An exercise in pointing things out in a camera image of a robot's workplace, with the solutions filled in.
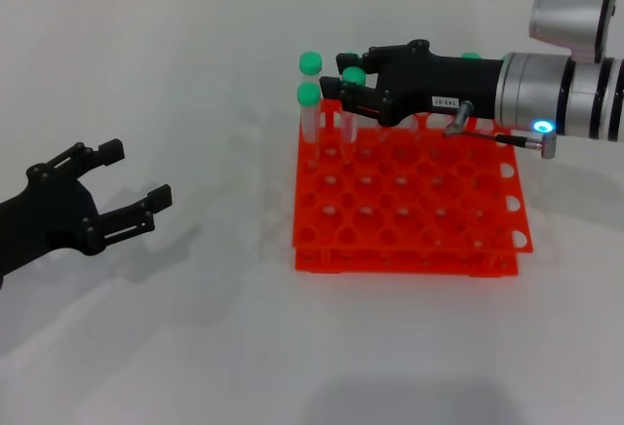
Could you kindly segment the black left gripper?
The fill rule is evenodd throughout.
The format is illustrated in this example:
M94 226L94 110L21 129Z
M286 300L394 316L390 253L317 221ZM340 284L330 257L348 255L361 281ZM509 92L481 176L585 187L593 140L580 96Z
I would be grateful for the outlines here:
M112 139L97 148L77 142L45 164L26 171L27 185L1 204L1 275L60 249L95 255L155 229L154 215L173 203L168 184L131 205L98 214L91 193L77 178L125 158Z

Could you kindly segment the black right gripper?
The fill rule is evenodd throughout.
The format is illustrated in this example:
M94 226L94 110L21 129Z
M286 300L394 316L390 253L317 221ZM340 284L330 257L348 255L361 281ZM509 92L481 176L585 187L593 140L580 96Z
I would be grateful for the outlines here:
M349 67L377 74L377 90L322 76L323 98L382 127L396 127L415 113L453 115L464 101L473 104L477 117L494 117L501 59L443 57L430 51L428 41L413 40L370 47L361 55L340 53L335 60L340 74Z

